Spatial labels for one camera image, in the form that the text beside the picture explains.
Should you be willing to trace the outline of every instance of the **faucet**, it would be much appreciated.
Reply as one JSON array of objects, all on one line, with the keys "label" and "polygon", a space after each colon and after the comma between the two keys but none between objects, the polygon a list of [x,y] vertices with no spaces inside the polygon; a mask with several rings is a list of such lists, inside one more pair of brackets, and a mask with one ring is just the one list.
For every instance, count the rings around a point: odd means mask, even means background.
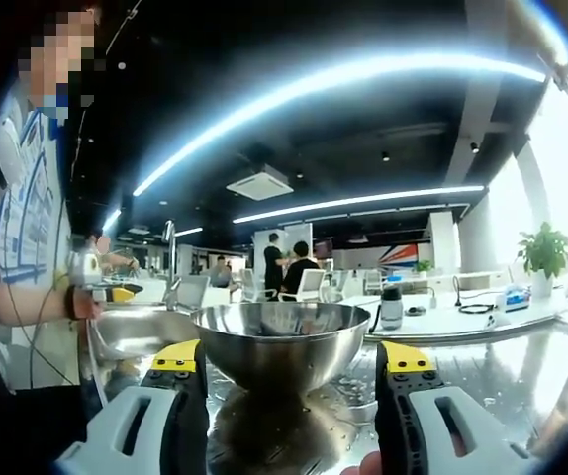
[{"label": "faucet", "polygon": [[181,283],[180,276],[176,277],[176,236],[174,222],[167,220],[161,240],[169,243],[169,271],[167,273],[167,286],[165,287],[165,295],[163,302],[167,306],[167,310],[175,310],[176,308],[176,289]]}]

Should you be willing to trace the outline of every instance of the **ceiling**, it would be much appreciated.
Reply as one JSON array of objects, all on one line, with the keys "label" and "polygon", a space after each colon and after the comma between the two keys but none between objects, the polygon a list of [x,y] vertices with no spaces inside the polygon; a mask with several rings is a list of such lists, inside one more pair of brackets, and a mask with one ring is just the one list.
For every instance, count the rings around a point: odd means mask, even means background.
[{"label": "ceiling", "polygon": [[[165,159],[221,118],[276,87],[327,67],[381,54],[468,52],[541,70],[507,32],[501,0],[244,1],[217,6],[142,0],[106,57],[83,73],[94,104],[67,190],[73,230],[101,227],[160,235],[203,227],[183,241],[230,248],[256,229],[303,218],[318,238],[348,246],[424,238],[428,211],[351,216],[396,207],[475,204],[483,193],[376,202],[234,225],[233,219],[302,204],[393,191],[487,184],[532,116],[542,84],[511,75],[423,70],[379,76],[298,98],[187,156],[143,194],[135,188]],[[97,56],[135,2],[106,5]],[[80,121],[71,117],[69,163]],[[480,151],[471,153],[470,144]],[[390,157],[383,161],[383,153]],[[268,164],[294,193],[254,202],[226,186]],[[465,206],[452,208],[460,218]],[[141,236],[133,237],[142,240]]]}]

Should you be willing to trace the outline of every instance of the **white pot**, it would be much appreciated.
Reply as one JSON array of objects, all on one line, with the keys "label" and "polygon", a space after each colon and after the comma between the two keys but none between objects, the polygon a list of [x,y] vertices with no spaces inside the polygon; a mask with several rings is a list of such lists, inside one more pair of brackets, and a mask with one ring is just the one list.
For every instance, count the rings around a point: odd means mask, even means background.
[{"label": "white pot", "polygon": [[554,285],[554,276],[549,279],[545,278],[545,273],[540,270],[532,274],[532,298],[548,299],[552,295],[552,286]]}]

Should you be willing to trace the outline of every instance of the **potted plant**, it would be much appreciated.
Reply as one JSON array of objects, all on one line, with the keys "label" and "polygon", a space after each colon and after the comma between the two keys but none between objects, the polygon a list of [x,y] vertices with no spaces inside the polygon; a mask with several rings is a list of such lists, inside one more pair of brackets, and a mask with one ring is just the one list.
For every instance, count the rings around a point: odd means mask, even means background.
[{"label": "potted plant", "polygon": [[419,277],[426,279],[426,274],[432,269],[430,260],[419,260],[416,263],[416,271],[419,273]]},{"label": "potted plant", "polygon": [[523,259],[523,270],[532,276],[532,297],[550,297],[554,278],[568,263],[568,237],[546,222],[538,233],[521,235],[518,257]]}]

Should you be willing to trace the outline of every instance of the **air conditioning unit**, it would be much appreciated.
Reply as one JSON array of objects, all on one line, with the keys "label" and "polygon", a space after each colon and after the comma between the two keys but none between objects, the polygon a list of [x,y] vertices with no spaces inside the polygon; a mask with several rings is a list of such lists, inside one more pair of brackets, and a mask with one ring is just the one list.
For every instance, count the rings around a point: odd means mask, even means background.
[{"label": "air conditioning unit", "polygon": [[286,177],[268,165],[265,165],[259,173],[227,185],[227,189],[254,201],[293,193],[293,188],[288,186]]},{"label": "air conditioning unit", "polygon": [[353,236],[347,240],[350,244],[368,244],[369,241],[367,240],[366,235],[362,236]]},{"label": "air conditioning unit", "polygon": [[130,228],[128,232],[132,233],[133,235],[140,235],[140,236],[149,235],[149,230],[141,227]]}]

